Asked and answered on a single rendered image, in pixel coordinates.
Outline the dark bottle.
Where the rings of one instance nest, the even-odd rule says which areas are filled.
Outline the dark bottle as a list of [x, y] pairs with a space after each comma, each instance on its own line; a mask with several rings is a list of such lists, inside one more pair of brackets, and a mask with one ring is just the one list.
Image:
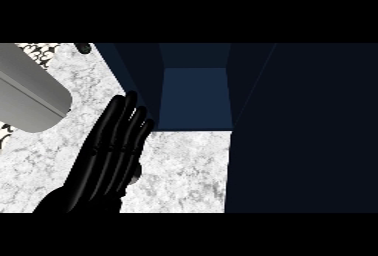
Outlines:
[[76, 43], [74, 46], [82, 54], [89, 54], [92, 52], [92, 46], [89, 43]]

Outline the dark blue cabinet door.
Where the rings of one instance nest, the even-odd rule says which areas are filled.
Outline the dark blue cabinet door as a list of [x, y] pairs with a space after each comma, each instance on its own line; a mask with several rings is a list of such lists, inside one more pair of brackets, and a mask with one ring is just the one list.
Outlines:
[[378, 44], [268, 46], [231, 135], [229, 213], [378, 213]]

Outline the dark blue open cabinet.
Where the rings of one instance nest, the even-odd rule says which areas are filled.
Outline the dark blue open cabinet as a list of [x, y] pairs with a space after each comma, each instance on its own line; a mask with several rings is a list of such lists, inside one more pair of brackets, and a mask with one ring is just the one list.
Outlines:
[[271, 43], [100, 43], [156, 130], [231, 131], [275, 49]]

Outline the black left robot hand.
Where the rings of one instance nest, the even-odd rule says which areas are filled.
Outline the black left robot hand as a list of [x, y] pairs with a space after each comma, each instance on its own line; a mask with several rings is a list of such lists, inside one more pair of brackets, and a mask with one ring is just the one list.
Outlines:
[[113, 214], [122, 209], [126, 188], [142, 174], [139, 163], [154, 129], [138, 93], [116, 95], [97, 121], [64, 185], [37, 205], [35, 214]]

